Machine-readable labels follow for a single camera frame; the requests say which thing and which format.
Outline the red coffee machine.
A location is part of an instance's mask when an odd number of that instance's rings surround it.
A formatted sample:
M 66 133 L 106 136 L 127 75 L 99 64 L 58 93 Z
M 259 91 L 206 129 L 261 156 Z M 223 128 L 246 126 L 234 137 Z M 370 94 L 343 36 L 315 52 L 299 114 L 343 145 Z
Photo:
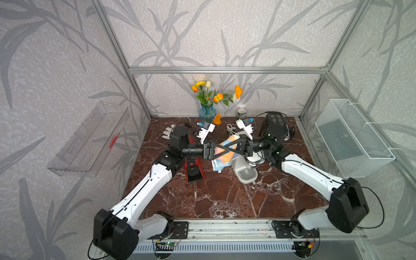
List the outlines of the red coffee machine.
M 196 182 L 205 179 L 205 174 L 202 169 L 200 158 L 191 154 L 191 152 L 182 152 L 185 156 L 185 176 L 188 183 Z

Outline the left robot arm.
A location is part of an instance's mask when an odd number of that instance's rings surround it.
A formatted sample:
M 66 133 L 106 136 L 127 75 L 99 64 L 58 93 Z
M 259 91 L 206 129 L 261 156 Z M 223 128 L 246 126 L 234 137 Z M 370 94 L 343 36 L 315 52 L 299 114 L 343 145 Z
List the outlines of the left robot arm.
M 214 125 L 203 127 L 194 138 L 187 126 L 175 126 L 168 132 L 169 145 L 152 164 L 148 174 L 118 204 L 109 211 L 101 209 L 94 217 L 93 238 L 90 243 L 115 260 L 128 259 L 136 246 L 149 238 L 166 238 L 174 232 L 173 217 L 155 213 L 140 219 L 145 208 L 184 166 L 193 159 L 213 160 L 233 158 L 238 142 L 243 138 L 232 135 L 221 144 L 206 140 Z

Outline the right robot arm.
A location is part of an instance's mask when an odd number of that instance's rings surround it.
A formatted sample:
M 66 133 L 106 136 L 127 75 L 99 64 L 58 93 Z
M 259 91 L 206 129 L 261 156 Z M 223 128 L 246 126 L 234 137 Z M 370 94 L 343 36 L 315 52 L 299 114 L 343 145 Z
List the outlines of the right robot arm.
M 297 177 L 321 194 L 329 204 L 311 210 L 296 213 L 288 225 L 295 237 L 319 228 L 336 228 L 350 234 L 359 227 L 360 222 L 369 214 L 369 206 L 364 195 L 365 186 L 353 179 L 342 179 L 329 174 L 301 159 L 286 149 L 283 143 L 293 136 L 293 129 L 283 123 L 267 123 L 262 127 L 260 136 L 252 136 L 251 125 L 238 122 L 241 133 L 232 135 L 228 140 L 212 148 L 213 167 L 220 171 L 231 161 L 227 156 L 241 155 L 249 163 L 258 155 L 259 162 L 267 161 L 283 172 Z

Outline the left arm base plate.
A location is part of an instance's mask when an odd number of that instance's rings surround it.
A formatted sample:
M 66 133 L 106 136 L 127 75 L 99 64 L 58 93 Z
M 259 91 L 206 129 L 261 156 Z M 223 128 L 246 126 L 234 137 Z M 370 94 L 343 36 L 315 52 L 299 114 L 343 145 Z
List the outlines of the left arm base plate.
M 189 232 L 189 222 L 174 221 L 168 224 L 162 234 L 152 237 L 153 240 L 162 239 L 187 239 Z

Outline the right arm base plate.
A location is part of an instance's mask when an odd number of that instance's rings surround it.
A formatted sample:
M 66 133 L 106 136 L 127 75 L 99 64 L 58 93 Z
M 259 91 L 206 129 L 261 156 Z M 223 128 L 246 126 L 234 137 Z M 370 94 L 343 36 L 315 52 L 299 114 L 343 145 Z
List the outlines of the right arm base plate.
M 271 227 L 275 232 L 276 238 L 320 238 L 320 232 L 318 229 L 306 230 L 297 222 L 273 220 Z

